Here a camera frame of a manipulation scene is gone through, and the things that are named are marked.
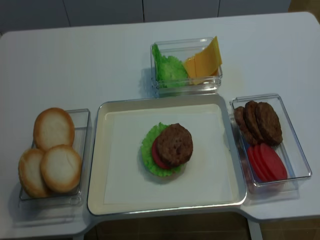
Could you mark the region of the brown meat patty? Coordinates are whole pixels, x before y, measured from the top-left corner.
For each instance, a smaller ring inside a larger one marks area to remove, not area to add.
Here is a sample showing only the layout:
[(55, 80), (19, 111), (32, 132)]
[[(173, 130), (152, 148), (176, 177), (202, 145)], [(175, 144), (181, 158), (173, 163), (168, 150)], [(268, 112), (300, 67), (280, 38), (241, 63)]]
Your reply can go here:
[(256, 107), (258, 103), (251, 100), (245, 104), (244, 107), (244, 120), (250, 130), (251, 134), (254, 136), (258, 144), (261, 144), (265, 141), (263, 138), (256, 119)]
[(255, 139), (253, 134), (248, 129), (245, 119), (244, 119), (244, 107), (239, 106), (234, 109), (234, 119), (239, 127), (239, 130), (242, 132), (242, 135), (244, 136), (245, 140), (248, 144), (254, 146), (258, 144), (258, 141)]
[(270, 146), (278, 146), (282, 141), (282, 129), (279, 117), (267, 102), (259, 102), (255, 108), (255, 116), (259, 131)]
[(191, 133), (179, 123), (166, 127), (155, 141), (155, 150), (166, 167), (175, 168), (187, 163), (193, 154)]

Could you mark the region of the green lettuce leaf on bun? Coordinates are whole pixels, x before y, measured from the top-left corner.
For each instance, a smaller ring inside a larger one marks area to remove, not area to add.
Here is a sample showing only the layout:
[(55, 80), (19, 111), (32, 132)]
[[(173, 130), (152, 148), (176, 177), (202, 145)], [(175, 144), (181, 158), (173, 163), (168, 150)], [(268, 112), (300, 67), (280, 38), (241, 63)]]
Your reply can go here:
[(162, 122), (160, 122), (158, 125), (154, 125), (145, 135), (140, 147), (142, 162), (145, 168), (151, 174), (161, 178), (170, 177), (174, 174), (181, 172), (186, 165), (182, 164), (178, 167), (164, 169), (158, 166), (154, 161), (154, 157), (152, 155), (152, 145), (156, 138), (168, 127), (169, 125), (163, 124)]

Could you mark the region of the green lettuce leaf in container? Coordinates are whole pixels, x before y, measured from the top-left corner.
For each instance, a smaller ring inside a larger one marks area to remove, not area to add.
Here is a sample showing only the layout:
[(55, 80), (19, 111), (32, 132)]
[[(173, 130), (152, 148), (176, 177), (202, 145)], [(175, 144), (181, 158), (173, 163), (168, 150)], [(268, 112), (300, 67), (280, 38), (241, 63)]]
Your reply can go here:
[(168, 57), (162, 55), (156, 43), (152, 45), (151, 52), (155, 62), (158, 87), (160, 89), (184, 87), (188, 74), (182, 61), (172, 55)]

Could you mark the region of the clear lettuce and cheese container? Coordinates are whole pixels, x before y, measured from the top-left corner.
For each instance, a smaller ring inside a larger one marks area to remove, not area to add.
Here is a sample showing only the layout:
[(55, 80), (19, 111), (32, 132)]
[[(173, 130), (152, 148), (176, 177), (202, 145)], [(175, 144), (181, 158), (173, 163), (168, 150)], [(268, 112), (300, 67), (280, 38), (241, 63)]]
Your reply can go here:
[[(171, 41), (158, 41), (157, 44), (160, 53), (163, 56), (177, 57), (182, 64), (188, 59), (195, 56), (204, 50), (214, 37), (194, 38), (185, 40), (171, 40)], [(152, 46), (150, 46), (150, 61), (151, 61), (151, 81), (154, 93), (158, 97), (190, 95), (190, 94), (211, 94), (217, 92), (222, 83), (222, 65), (219, 67), (216, 75), (210, 77), (209, 81), (205, 81), (199, 85), (193, 85), (191, 79), (185, 79), (186, 85), (174, 88), (159, 88), (156, 80), (155, 60), (152, 54)]]

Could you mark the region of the yellow cheese slice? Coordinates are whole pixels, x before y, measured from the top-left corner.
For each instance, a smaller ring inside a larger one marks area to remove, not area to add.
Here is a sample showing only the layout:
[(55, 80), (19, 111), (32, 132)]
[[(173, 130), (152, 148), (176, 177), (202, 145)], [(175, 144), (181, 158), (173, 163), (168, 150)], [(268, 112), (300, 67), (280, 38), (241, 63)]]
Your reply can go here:
[(198, 78), (209, 77), (217, 74), (219, 67), (222, 65), (218, 38), (215, 36), (210, 44), (197, 53), (194, 57), (195, 72)]
[(200, 85), (210, 81), (210, 77), (215, 76), (219, 68), (215, 62), (196, 56), (188, 58), (183, 66), (192, 85)]

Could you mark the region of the white serving tray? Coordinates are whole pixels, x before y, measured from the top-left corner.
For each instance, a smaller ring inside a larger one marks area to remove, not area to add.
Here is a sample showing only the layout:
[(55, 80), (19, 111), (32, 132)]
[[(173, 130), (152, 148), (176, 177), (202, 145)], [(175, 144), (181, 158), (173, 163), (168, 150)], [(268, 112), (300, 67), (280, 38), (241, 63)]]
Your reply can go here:
[[(170, 109), (179, 112), (196, 112), (218, 108), (221, 111), (225, 145), (231, 156), (229, 174), (233, 178), (232, 186), (236, 200), (215, 204), (172, 204), (172, 203), (107, 203), (105, 192), (107, 185), (110, 153), (112, 146), (115, 115), (134, 111), (164, 111)], [(92, 165), (87, 197), (88, 210), (96, 216), (112, 218), (131, 218), (139, 215), (177, 215), (196, 212), (211, 212), (216, 209), (238, 209), (247, 197), (247, 186), (240, 157), (233, 136), (233, 130), (225, 100), (218, 94), (185, 95), (164, 98), (110, 101), (103, 103), (97, 113), (93, 147)]]

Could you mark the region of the white paper sheet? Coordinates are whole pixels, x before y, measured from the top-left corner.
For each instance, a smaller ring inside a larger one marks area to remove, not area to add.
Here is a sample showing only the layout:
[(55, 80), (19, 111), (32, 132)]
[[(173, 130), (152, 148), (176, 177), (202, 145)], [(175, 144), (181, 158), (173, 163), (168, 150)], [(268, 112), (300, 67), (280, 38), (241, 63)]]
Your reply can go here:
[[(168, 184), (145, 180), (141, 144), (155, 125), (178, 123), (193, 140), (191, 159), (183, 174)], [(114, 117), (105, 202), (111, 204), (224, 204), (237, 195), (230, 176), (230, 152), (218, 108), (183, 112), (137, 110)]]

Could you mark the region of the red tomato slice on burger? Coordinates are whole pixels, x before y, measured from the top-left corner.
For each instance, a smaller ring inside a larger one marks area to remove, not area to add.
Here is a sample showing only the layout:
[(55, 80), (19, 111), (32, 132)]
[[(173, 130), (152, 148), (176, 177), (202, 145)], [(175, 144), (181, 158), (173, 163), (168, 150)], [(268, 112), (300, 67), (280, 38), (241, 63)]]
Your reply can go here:
[(154, 140), (154, 142), (152, 144), (152, 147), (151, 147), (151, 154), (152, 154), (153, 161), (161, 169), (170, 170), (170, 169), (172, 169), (172, 167), (169, 166), (169, 165), (166, 165), (162, 161), (161, 157), (159, 156), (159, 153), (158, 153), (158, 150), (157, 150), (157, 140), (158, 140), (158, 137)]

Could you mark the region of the clear bun container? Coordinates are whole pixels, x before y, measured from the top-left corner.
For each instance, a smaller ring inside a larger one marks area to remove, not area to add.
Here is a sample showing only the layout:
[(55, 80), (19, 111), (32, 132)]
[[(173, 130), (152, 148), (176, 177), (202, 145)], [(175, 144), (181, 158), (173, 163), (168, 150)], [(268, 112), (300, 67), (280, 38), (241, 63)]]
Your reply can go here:
[(88, 109), (68, 110), (67, 113), (72, 118), (75, 126), (75, 137), (72, 148), (80, 155), (82, 160), (81, 175), (79, 184), (68, 193), (54, 193), (49, 197), (32, 198), (21, 187), (19, 191), (19, 204), (36, 205), (80, 205), (83, 201), (83, 191), (85, 188), (86, 168), (88, 166), (88, 153), (91, 137), (91, 113)]

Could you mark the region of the white bun half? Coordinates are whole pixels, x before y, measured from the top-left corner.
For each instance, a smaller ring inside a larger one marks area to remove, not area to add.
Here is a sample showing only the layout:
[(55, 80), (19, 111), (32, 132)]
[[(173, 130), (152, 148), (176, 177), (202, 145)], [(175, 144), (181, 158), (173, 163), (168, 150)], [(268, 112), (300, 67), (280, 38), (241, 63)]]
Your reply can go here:
[(32, 198), (49, 197), (51, 191), (46, 186), (40, 163), (44, 152), (37, 148), (27, 149), (20, 157), (18, 163), (18, 177), (24, 191)]
[(51, 191), (67, 193), (80, 182), (82, 159), (71, 146), (57, 145), (43, 155), (40, 172)]
[(72, 146), (75, 139), (75, 125), (71, 116), (58, 107), (42, 111), (33, 127), (36, 147), (44, 152), (58, 145)]

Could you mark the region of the clear patty and tomato container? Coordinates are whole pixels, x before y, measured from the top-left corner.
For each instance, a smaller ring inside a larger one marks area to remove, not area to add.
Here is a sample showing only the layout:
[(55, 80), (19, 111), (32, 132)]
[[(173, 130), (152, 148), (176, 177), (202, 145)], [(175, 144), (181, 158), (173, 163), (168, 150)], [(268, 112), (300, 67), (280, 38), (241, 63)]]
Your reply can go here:
[[(247, 143), (234, 117), (234, 110), (238, 107), (245, 108), (246, 103), (249, 101), (255, 101), (257, 103), (268, 103), (273, 107), (274, 111), (278, 115), (282, 130), (283, 141), (277, 146), (270, 146), (265, 141), (262, 143), (258, 143), (257, 145), (260, 146), (261, 144), (266, 144), (275, 150), (277, 155), (281, 158), (284, 167), (286, 168), (287, 179), (285, 180), (273, 180), (272, 176), (268, 173), (267, 169), (262, 164), (260, 154), (259, 155), (261, 164), (263, 166), (264, 172), (268, 176), (267, 182), (262, 182), (257, 177), (249, 162), (247, 150), (249, 147), (254, 147), (255, 145), (250, 145)], [(311, 178), (311, 168), (302, 150), (301, 144), (288, 116), (284, 103), (278, 94), (262, 94), (247, 97), (236, 97), (231, 100), (230, 105), (232, 110), (232, 127), (235, 134), (238, 152), (240, 154), (240, 162), (243, 168), (243, 174), (248, 187), (248, 191), (251, 194), (275, 195), (280, 192), (297, 191), (303, 181), (309, 180)]]

